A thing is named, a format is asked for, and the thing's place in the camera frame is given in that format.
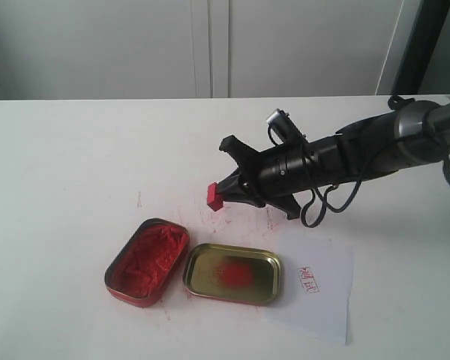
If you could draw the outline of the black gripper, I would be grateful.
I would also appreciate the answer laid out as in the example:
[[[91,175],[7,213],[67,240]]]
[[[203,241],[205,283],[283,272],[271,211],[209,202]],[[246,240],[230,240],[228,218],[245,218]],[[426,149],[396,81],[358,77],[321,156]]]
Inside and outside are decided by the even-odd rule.
[[[256,208],[270,205],[284,212],[289,220],[299,218],[301,206],[293,194],[305,165],[302,146],[307,143],[281,143],[257,151],[233,135],[223,138],[219,150],[227,153],[237,168],[217,183],[216,193],[227,203]]]

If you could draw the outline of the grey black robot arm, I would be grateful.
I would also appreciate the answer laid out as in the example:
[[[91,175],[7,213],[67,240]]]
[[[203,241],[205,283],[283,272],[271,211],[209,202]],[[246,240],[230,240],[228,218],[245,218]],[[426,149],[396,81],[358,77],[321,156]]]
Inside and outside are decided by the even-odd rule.
[[[237,167],[208,186],[208,207],[270,205],[314,228],[326,212],[348,208],[363,182],[402,169],[440,162],[450,186],[450,103],[393,95],[388,107],[313,142],[281,109],[267,119],[271,148],[257,151],[233,135],[223,138],[219,149]]]

